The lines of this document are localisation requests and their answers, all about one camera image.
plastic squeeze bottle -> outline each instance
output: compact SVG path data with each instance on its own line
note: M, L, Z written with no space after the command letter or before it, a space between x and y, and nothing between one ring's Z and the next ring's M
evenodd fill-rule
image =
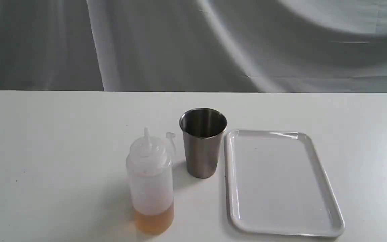
M172 188L172 158L175 155L173 133L166 133L172 149L164 141L149 135L135 140L126 158L129 189L134 205L137 229L148 234L160 234L174 219Z

metal cup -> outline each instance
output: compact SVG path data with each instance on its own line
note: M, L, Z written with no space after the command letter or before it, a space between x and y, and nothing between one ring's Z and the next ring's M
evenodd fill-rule
M181 116L189 174L205 179L215 173L227 124L225 116L214 109L191 109Z

oil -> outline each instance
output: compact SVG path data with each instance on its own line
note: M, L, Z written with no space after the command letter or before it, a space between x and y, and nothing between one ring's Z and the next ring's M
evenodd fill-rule
M134 208L134 222L137 229L147 234L158 235L170 227L174 219L174 201L171 206L157 215L144 215Z

tray rim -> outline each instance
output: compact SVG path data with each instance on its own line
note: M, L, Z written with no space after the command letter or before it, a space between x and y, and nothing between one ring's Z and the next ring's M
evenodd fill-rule
M320 171L323 173L324 175L324 180L326 182L326 188L328 189L330 195L331 195L331 198L332 198L332 205L335 207L335 210L338 214L338 219L339 219L339 222L341 224L341 226L338 228L338 230L336 231L330 231L329 233L291 233L291 232L281 232L281 231L274 231L274 230L269 230L269 229L263 229L263 230L252 230L250 229L249 227L246 227L243 223L241 223L238 218L235 216L234 212L233 212L233 209L234 209L234 204L232 202L232 198L233 198L233 189L234 189L234 186L236 186L234 184L234 177L233 175L231 175L232 173L230 171L233 170L233 161L234 159L232 158L233 154L229 152L229 150L231 149L231 140L235 137L238 136L238 132L239 131L249 131L249 132L259 132L259 133L282 133L282 134L297 134L298 136L303 136L305 137L306 139L308 139L308 141L310 142L310 144L312 145L312 148L313 148L313 152L314 152L314 155L316 156L316 160L318 162L318 165L320 166ZM225 141L224 141L224 153L225 153L225 177L226 177L226 184L227 184L227 194L228 194L228 197L227 199L229 199L228 201L228 204L229 204L229 213L230 213L230 218L232 220L232 223L237 227L239 228L240 230L244 231L244 232L248 232L248 233L262 233L262 234L273 234L273 235L291 235L291 236L309 236L309 237L325 237L325 238L336 238L338 236L340 236L345 228L346 228L346 224L344 222L344 219L343 219L343 216L341 214L341 210L340 210L340 207L338 205L338 202L335 198L335 194L334 194L334 191L332 190L332 187L329 183L329 180L328 180L328 175L327 175L327 172L325 171L324 169L324 166L322 165L320 159L318 158L318 155L317 155L317 152L316 152L316 148L314 147L314 144L313 144L313 141L312 139L306 135L305 133L301 133L301 132L293 132L293 131L275 131L275 130L248 130L248 129L232 129L230 130L226 135L225 135Z

white tray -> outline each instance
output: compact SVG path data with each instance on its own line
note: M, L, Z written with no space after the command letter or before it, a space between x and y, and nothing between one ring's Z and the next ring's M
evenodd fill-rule
M246 232L337 237L344 221L311 139L232 130L225 138L230 216Z

